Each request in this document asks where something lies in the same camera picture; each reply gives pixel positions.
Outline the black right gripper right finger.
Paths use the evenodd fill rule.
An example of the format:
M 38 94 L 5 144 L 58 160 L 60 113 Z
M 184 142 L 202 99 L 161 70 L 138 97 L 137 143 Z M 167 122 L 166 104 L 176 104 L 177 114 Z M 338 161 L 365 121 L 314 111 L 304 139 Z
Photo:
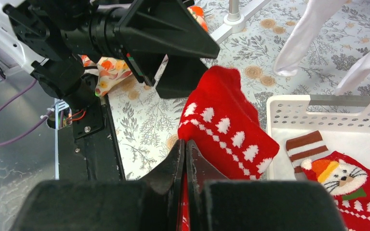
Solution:
M 186 144 L 192 231 L 343 231 L 332 197 L 311 181 L 230 180 Z

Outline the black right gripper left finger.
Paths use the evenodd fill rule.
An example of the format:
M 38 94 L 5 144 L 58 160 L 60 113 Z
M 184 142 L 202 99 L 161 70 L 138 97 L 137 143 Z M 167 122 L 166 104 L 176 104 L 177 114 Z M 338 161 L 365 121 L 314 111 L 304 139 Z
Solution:
M 138 180 L 47 180 L 26 197 L 13 231 L 177 231 L 185 142 Z

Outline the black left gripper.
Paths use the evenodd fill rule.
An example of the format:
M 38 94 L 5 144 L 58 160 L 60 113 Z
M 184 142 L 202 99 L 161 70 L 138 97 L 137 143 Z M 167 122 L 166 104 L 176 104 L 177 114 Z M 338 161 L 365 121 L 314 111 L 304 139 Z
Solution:
M 135 0 L 129 9 L 97 9 L 90 23 L 99 54 L 123 59 L 140 83 L 154 86 L 159 66 L 151 54 L 166 54 L 167 65 L 156 91 L 162 99 L 188 97 L 207 66 L 199 58 L 217 58 L 216 41 L 181 0 Z

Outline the red dotted sock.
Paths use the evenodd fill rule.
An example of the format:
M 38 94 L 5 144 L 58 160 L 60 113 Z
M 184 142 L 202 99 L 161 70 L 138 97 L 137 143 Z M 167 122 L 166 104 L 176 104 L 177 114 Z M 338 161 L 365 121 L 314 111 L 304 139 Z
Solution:
M 258 180 L 279 151 L 241 91 L 239 71 L 222 66 L 209 68 L 189 95 L 177 134 L 233 180 Z

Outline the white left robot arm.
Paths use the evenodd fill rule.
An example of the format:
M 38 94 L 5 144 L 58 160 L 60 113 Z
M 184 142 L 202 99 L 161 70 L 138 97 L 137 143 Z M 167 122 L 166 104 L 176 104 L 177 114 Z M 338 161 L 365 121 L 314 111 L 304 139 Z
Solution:
M 0 49 L 51 97 L 73 109 L 93 104 L 81 55 L 122 59 L 160 97 L 185 97 L 215 59 L 216 41 L 188 11 L 192 0 L 0 0 Z

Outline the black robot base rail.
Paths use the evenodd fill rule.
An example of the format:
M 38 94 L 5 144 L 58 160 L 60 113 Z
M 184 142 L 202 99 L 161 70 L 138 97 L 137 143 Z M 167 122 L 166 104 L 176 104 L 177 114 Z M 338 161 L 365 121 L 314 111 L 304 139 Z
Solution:
M 126 179 L 107 97 L 84 118 L 55 131 L 55 179 L 123 181 Z

